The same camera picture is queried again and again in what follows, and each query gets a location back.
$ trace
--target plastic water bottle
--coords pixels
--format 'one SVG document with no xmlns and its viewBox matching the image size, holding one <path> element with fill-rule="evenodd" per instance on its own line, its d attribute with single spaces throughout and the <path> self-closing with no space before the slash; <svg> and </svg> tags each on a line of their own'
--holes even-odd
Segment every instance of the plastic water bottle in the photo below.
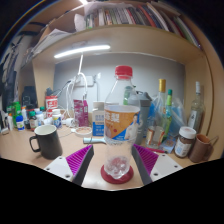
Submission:
<svg viewBox="0 0 224 224">
<path fill-rule="evenodd" d="M 115 78 L 115 84 L 105 100 L 104 107 L 104 139 L 107 144 L 104 170 L 114 179 L 119 179 L 130 168 L 132 146 L 139 126 L 140 101 L 131 83 L 131 67 L 117 66 Z M 131 105 L 127 103 L 128 99 L 124 99 L 130 96 L 133 102 Z"/>
</svg>

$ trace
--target fluorescent light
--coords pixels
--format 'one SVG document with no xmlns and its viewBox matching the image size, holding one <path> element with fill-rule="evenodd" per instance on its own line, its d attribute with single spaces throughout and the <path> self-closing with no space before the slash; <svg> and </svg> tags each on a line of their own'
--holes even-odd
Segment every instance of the fluorescent light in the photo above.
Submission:
<svg viewBox="0 0 224 224">
<path fill-rule="evenodd" d="M 86 5 L 88 2 L 86 0 L 79 0 L 83 5 Z"/>
<path fill-rule="evenodd" d="M 98 46 L 91 46 L 91 47 L 83 47 L 83 48 L 78 48 L 70 51 L 65 51 L 60 54 L 56 54 L 54 57 L 55 58 L 61 58 L 65 57 L 71 54 L 77 54 L 77 53 L 82 53 L 82 52 L 87 52 L 87 51 L 98 51 L 98 50 L 107 50 L 110 49 L 109 45 L 98 45 Z"/>
</svg>

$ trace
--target orange label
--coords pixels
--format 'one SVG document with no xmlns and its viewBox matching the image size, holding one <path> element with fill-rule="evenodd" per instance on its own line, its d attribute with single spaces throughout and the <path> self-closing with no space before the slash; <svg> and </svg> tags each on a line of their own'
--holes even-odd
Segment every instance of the orange label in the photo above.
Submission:
<svg viewBox="0 0 224 224">
<path fill-rule="evenodd" d="M 105 110 L 105 135 L 115 140 L 136 138 L 139 113 Z"/>
</svg>

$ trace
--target lid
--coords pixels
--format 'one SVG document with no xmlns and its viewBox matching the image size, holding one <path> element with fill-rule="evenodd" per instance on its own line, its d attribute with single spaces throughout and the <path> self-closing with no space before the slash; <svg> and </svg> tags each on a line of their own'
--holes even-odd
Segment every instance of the lid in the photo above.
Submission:
<svg viewBox="0 0 224 224">
<path fill-rule="evenodd" d="M 130 79 L 132 78 L 132 67 L 119 65 L 115 68 L 115 75 L 118 79 Z"/>
<path fill-rule="evenodd" d="M 13 105 L 20 105 L 19 101 L 13 102 Z"/>
<path fill-rule="evenodd" d="M 37 111 L 36 115 L 39 115 L 39 114 L 43 114 L 43 112 L 42 111 Z"/>
<path fill-rule="evenodd" d="M 46 99 L 57 99 L 57 96 L 46 96 Z"/>
<path fill-rule="evenodd" d="M 16 121 L 17 122 L 23 121 L 23 116 L 22 115 L 17 116 Z"/>
<path fill-rule="evenodd" d="M 159 92 L 166 92 L 166 79 L 159 79 Z"/>
<path fill-rule="evenodd" d="M 172 89 L 168 89 L 168 95 L 172 95 L 173 90 Z"/>
<path fill-rule="evenodd" d="M 52 110 L 52 112 L 53 112 L 53 115 L 57 115 L 57 114 L 61 113 L 61 110 L 60 109 L 54 109 L 54 110 Z"/>
<path fill-rule="evenodd" d="M 35 111 L 30 111 L 29 115 L 30 115 L 30 117 L 35 116 Z"/>
<path fill-rule="evenodd" d="M 29 104 L 29 105 L 26 106 L 26 109 L 27 110 L 32 110 L 32 109 L 34 109 L 34 105 L 33 104 Z"/>
<path fill-rule="evenodd" d="M 196 136 L 196 131 L 190 127 L 181 127 L 179 134 L 184 138 L 193 139 Z"/>
<path fill-rule="evenodd" d="M 149 107 L 151 104 L 151 97 L 147 92 L 136 91 L 140 100 L 141 107 Z"/>
</svg>

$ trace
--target jar lid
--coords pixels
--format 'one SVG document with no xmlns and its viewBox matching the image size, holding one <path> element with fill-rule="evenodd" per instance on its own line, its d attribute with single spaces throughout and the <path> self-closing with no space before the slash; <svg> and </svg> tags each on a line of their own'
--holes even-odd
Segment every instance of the jar lid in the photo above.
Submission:
<svg viewBox="0 0 224 224">
<path fill-rule="evenodd" d="M 34 109 L 34 105 L 33 104 L 29 104 L 29 105 L 26 106 L 26 109 L 27 110 Z"/>
<path fill-rule="evenodd" d="M 32 117 L 32 116 L 35 116 L 35 111 L 30 111 L 29 112 L 29 115 Z"/>
<path fill-rule="evenodd" d="M 61 111 L 60 109 L 54 109 L 54 110 L 52 110 L 53 115 L 60 114 L 61 113 L 60 111 Z"/>
<path fill-rule="evenodd" d="M 57 99 L 57 96 L 46 96 L 46 99 Z"/>
<path fill-rule="evenodd" d="M 193 139 L 196 136 L 196 131 L 190 127 L 181 127 L 179 134 L 184 138 Z"/>
<path fill-rule="evenodd" d="M 115 68 L 115 75 L 119 79 L 130 79 L 132 78 L 132 67 L 127 65 L 119 65 Z"/>
<path fill-rule="evenodd" d="M 17 116 L 16 121 L 17 122 L 23 121 L 23 116 L 22 115 Z"/>
<path fill-rule="evenodd" d="M 36 111 L 36 115 L 38 115 L 38 114 L 43 114 L 43 112 L 42 111 Z"/>
</svg>

